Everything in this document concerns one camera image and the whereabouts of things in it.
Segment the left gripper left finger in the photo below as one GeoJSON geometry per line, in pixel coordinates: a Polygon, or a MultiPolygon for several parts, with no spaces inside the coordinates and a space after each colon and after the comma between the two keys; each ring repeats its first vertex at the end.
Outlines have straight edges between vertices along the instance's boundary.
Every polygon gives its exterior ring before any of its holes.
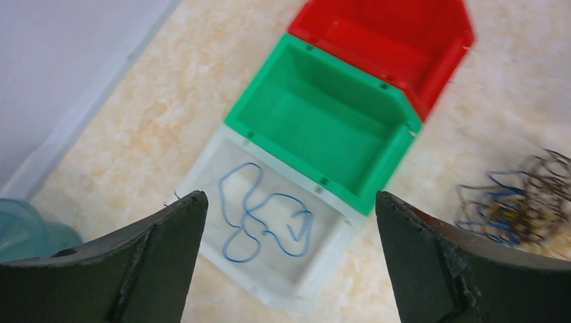
{"type": "Polygon", "coordinates": [[[207,195],[49,258],[1,265],[2,322],[180,322],[201,244],[207,195]]]}

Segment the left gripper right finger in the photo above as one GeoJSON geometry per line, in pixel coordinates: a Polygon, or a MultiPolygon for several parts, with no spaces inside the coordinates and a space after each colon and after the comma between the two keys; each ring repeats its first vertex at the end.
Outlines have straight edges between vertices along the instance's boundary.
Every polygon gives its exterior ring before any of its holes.
{"type": "Polygon", "coordinates": [[[479,238],[389,192],[376,195],[402,322],[569,322],[570,263],[479,238]]]}

